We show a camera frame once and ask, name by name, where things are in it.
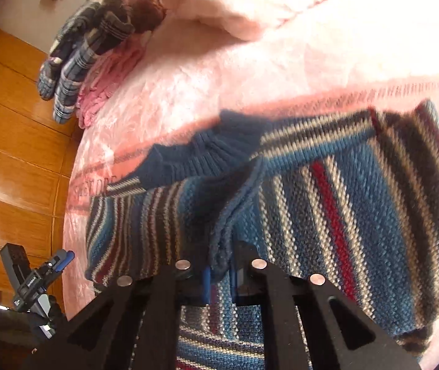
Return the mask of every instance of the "pile of clothes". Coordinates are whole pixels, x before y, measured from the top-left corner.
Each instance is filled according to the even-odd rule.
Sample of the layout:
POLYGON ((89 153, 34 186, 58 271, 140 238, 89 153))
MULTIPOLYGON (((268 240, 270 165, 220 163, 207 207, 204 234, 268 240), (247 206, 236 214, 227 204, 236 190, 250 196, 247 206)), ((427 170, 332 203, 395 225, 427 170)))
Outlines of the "pile of clothes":
POLYGON ((433 104, 275 121, 224 111, 92 199, 85 275, 101 290, 199 252, 211 303, 183 308, 177 368, 262 369, 261 310, 230 294, 234 240, 288 274, 324 274, 420 356, 439 318, 433 104))
POLYGON ((63 124, 78 109, 80 127, 90 126, 164 16, 161 0, 87 0, 62 26, 40 69, 38 92, 54 99, 53 119, 63 124))

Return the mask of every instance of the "bed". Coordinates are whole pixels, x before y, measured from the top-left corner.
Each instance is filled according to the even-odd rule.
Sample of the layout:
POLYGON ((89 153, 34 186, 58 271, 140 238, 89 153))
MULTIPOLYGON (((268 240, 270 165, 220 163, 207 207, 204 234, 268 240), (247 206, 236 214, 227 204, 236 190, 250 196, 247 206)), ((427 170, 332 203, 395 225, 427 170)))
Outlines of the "bed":
MULTIPOLYGON (((153 143, 185 142, 224 108, 276 118, 368 105, 405 111, 429 97, 439 110, 439 0, 324 0, 250 41, 191 17, 167 15, 84 133, 64 222, 64 248, 76 253, 63 275, 69 318, 94 298, 83 275, 89 198, 153 143)), ((438 363, 435 332, 420 364, 438 363)))

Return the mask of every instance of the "wooden floor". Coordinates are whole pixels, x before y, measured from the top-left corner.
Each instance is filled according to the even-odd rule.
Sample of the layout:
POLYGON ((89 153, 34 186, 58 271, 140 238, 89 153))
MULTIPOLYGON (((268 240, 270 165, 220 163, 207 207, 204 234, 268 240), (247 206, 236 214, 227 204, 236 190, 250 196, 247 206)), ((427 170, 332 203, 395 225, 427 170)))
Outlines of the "wooden floor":
MULTIPOLYGON (((23 245, 32 266, 62 247, 68 181, 82 136, 74 120, 52 120, 36 91, 45 53, 0 31, 0 248, 23 245)), ((0 295, 12 289, 0 260, 0 295)), ((62 303, 61 281, 53 294, 62 303)))

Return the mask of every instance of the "white wall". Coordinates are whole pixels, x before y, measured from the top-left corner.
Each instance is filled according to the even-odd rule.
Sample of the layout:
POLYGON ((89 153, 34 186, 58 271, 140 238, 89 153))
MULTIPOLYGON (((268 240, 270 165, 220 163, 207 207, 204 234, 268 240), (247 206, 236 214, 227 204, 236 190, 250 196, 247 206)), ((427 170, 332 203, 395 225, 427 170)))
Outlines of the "white wall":
POLYGON ((65 20, 85 0, 0 0, 0 29, 48 52, 65 20))

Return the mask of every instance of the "pink garment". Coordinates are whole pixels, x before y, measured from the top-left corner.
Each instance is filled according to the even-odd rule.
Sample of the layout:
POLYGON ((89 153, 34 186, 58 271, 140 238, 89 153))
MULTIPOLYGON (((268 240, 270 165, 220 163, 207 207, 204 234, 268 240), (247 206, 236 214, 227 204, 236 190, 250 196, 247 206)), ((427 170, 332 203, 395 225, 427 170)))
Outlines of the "pink garment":
POLYGON ((96 61, 77 97, 76 116, 81 129, 93 125, 98 111, 142 59, 149 36, 150 32, 132 34, 96 61))
MULTIPOLYGON (((439 110, 439 0, 326 0, 255 42, 167 16, 146 54, 86 130, 68 192, 67 316, 94 292, 83 278, 90 195, 134 169, 150 146, 186 141, 221 109, 280 117, 374 105, 439 110)), ((439 320, 421 366, 439 362, 439 320)))

